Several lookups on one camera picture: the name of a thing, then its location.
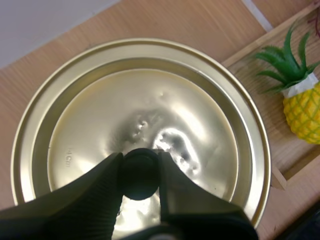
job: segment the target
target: pineapple leaf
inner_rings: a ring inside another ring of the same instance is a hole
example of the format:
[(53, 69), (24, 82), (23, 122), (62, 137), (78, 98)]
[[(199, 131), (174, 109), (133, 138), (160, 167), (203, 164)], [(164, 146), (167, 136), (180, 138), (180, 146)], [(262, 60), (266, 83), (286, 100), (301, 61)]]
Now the pineapple leaf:
[(277, 85), (277, 86), (274, 86), (274, 87), (271, 87), (271, 88), (265, 90), (263, 93), (273, 92), (273, 93), (277, 94), (277, 93), (280, 93), (281, 91), (283, 91), (285, 89), (286, 89), (286, 86)]
[(277, 56), (273, 53), (266, 52), (266, 51), (256, 53), (255, 58), (261, 59), (261, 60), (271, 64), (272, 66), (277, 62), (283, 61), (283, 59), (281, 59), (279, 56)]
[(274, 71), (269, 71), (269, 70), (261, 71), (257, 74), (257, 76), (268, 76), (270, 78), (278, 80), (279, 82), (281, 82), (283, 84), (288, 83), (285, 78), (283, 78), (282, 76), (280, 76), (278, 73), (276, 73)]
[(283, 53), (284, 53), (285, 60), (291, 65), (292, 70), (295, 70), (295, 72), (297, 72), (297, 70), (299, 70), (300, 67), (291, 51), (291, 35), (293, 32), (293, 27), (294, 27), (294, 24), (289, 28), (285, 36)]
[(282, 76), (289, 80), (288, 82), (301, 80), (305, 75), (305, 71), (294, 68), (287, 61), (275, 62), (273, 66)]
[(319, 64), (320, 64), (320, 61), (318, 61), (318, 62), (316, 62), (316, 63), (314, 63), (314, 64), (309, 65), (309, 66), (307, 67), (307, 72), (308, 72), (308, 74), (311, 74)]
[(307, 62), (306, 62), (306, 44), (307, 40), (310, 36), (310, 32), (307, 32), (301, 39), (298, 47), (298, 54), (301, 60), (301, 68), (305, 71), (307, 70)]
[(284, 51), (280, 47), (269, 45), (263, 47), (262, 49), (267, 53), (278, 55), (281, 59), (285, 60)]

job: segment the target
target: wooden table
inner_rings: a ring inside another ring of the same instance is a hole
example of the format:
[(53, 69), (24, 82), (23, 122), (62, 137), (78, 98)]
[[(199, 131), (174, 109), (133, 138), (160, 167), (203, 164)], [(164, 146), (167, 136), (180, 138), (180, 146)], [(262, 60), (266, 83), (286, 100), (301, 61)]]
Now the wooden table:
[[(312, 0), (252, 0), (276, 27)], [(20, 118), (44, 80), (100, 43), (129, 37), (174, 40), (223, 62), (266, 31), (240, 0), (123, 0), (0, 69), (0, 209), (12, 206), (10, 157)], [(261, 239), (270, 239), (320, 196), (320, 166), (286, 191), (271, 188)]]

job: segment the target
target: yellow pineapple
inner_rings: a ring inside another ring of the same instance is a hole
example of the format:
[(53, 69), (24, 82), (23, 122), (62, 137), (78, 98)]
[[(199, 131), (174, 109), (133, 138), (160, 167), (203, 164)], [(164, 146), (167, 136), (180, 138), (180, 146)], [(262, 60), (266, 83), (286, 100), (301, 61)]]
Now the yellow pineapple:
[(283, 48), (266, 46), (263, 52), (255, 55), (277, 71), (265, 70), (258, 75), (271, 77), (281, 83), (269, 91), (283, 92), (284, 114), (291, 131), (310, 144), (320, 144), (320, 82), (313, 74), (320, 61), (307, 66), (307, 33), (299, 43), (301, 64), (297, 63), (290, 46), (292, 32), (293, 27), (290, 27)]

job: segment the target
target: wood grain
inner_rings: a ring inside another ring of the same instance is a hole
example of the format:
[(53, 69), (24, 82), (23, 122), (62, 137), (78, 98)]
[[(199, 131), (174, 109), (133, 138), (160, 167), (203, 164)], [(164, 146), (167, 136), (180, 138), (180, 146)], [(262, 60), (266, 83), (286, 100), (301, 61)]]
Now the wood grain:
[(320, 7), (320, 1), (317, 3), (313, 2), (310, 5), (308, 5), (306, 8), (302, 9), (301, 11), (297, 12), (295, 15), (291, 16), (289, 19), (281, 23), (279, 26), (271, 30), (270, 32), (267, 32), (263, 36), (259, 37), (257, 40), (253, 41), (252, 43), (245, 46), (243, 49), (235, 53), (234, 55), (230, 56), (226, 60), (222, 62), (222, 64), (228, 68), (232, 64), (240, 61), (242, 58), (244, 58), (246, 55), (250, 54), (257, 48), (261, 47), (268, 41), (272, 40), (273, 38), (277, 37), (281, 32), (287, 30), (289, 26), (291, 26), (296, 20), (300, 18), (304, 18), (311, 12), (313, 12), (315, 9)]
[(252, 0), (275, 28), (314, 0)]
[(0, 209), (13, 205), (10, 156), (28, 102), (64, 62), (107, 41), (174, 40), (223, 60), (265, 31), (240, 1), (123, 0), (0, 70)]
[[(123, 0), (1, 69), (0, 209), (13, 205), (10, 155), (20, 118), (39, 86), (67, 60), (110, 40), (154, 37), (187, 44), (222, 62), (263, 34), (263, 28), (238, 0)], [(316, 52), (308, 54), (313, 54), (311, 57), (314, 58), (314, 55), (319, 54)], [(245, 65), (238, 65), (233, 70), (244, 74), (241, 67), (246, 68)], [(246, 87), (259, 91), (265, 85), (255, 81)], [(275, 126), (271, 136), (283, 145), (285, 141), (282, 141), (282, 134), (289, 133), (290, 130), (281, 125), (284, 119), (279, 114), (282, 112), (277, 104), (279, 101), (280, 96), (270, 97), (265, 101), (267, 104), (259, 107), (265, 115), (270, 113), (273, 116), (269, 123)], [(286, 141), (296, 148), (306, 147), (303, 142), (297, 142), (293, 134)], [(286, 154), (277, 152), (276, 145), (272, 151), (277, 158)], [(302, 213), (319, 195), (319, 188), (316, 186), (319, 176), (313, 172), (286, 192), (271, 189), (265, 217), (258, 228), (261, 239), (272, 237), (274, 227), (276, 233)]]
[[(307, 62), (310, 64), (320, 60), (320, 39), (315, 36), (314, 25), (307, 23), (315, 14), (312, 12), (301, 19), (291, 38), (291, 48), (296, 55), (301, 37), (311, 32), (306, 47)], [(284, 29), (277, 31), (277, 35), (264, 38), (264, 43), (259, 43), (260, 48), (252, 48), (245, 57), (228, 68), (248, 90), (261, 114), (271, 150), (272, 183), (280, 188), (272, 187), (270, 190), (258, 227), (261, 239), (273, 239), (320, 198), (319, 146), (307, 144), (291, 133), (283, 114), (283, 96), (262, 94), (276, 83), (267, 77), (256, 76), (268, 65), (256, 60), (254, 53), (265, 45), (282, 47), (286, 33)], [(315, 75), (320, 78), (320, 67), (316, 68)]]

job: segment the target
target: metal lid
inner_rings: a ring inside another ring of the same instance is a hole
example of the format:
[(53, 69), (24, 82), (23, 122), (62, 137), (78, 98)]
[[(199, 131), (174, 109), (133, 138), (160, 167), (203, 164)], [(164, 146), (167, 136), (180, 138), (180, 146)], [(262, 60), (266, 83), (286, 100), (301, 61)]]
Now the metal lid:
[[(215, 60), (162, 39), (97, 46), (49, 77), (13, 145), (15, 203), (70, 183), (112, 152), (135, 148), (170, 152), (190, 179), (241, 206), (257, 226), (271, 164), (253, 100)], [(159, 207), (157, 194), (123, 199), (113, 236), (156, 224)]]

